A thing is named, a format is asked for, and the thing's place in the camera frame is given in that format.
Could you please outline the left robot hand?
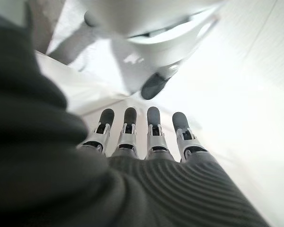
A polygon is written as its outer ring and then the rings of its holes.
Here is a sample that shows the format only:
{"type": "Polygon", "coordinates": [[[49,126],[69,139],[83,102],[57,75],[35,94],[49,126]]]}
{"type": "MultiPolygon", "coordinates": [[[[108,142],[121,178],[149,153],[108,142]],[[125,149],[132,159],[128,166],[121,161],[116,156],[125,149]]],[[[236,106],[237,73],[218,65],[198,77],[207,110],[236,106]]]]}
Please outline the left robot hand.
{"type": "Polygon", "coordinates": [[[30,17],[0,16],[0,227],[265,227],[211,154],[173,115],[176,162],[161,147],[105,157],[37,65],[30,17]]]}

